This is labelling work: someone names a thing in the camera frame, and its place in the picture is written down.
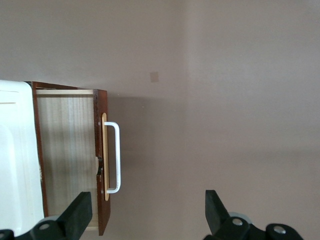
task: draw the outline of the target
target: beige wall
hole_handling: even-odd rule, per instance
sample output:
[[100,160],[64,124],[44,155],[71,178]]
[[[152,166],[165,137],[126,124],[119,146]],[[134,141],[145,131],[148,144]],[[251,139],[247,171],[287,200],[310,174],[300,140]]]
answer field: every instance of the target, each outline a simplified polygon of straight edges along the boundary
[[122,188],[84,240],[201,240],[206,189],[319,238],[319,1],[2,0],[0,79],[108,90]]

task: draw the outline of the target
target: drawer handle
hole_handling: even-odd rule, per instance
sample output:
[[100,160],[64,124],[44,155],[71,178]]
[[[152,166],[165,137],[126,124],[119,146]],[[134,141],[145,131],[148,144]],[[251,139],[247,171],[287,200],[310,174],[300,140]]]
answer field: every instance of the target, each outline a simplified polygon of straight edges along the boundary
[[115,194],[116,192],[119,191],[121,186],[120,129],[119,129],[119,125],[113,121],[105,121],[104,125],[114,127],[116,186],[115,188],[108,188],[106,193]]

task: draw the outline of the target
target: metal handle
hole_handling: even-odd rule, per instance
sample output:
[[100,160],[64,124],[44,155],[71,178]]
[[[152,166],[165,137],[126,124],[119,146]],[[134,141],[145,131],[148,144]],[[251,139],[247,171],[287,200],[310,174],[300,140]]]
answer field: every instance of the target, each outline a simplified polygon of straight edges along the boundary
[[115,194],[119,191],[121,186],[121,162],[120,162],[120,129],[118,124],[113,121],[105,121],[105,126],[114,127],[114,135],[115,135],[115,171],[116,171],[116,186],[115,188],[108,188],[107,194]]

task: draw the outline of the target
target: white cabinet door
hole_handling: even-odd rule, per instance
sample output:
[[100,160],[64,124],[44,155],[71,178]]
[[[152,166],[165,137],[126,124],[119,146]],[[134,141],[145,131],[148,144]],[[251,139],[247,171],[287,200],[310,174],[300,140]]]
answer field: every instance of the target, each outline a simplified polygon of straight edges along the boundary
[[31,87],[0,80],[0,229],[18,236],[44,217]]

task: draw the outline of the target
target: wooden drawer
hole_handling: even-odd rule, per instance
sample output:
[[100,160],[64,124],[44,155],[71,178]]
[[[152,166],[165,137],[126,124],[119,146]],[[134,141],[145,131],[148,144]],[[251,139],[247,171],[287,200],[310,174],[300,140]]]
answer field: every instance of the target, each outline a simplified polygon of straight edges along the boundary
[[60,215],[80,192],[91,192],[88,230],[103,235],[111,200],[106,130],[107,92],[30,82],[44,215]]

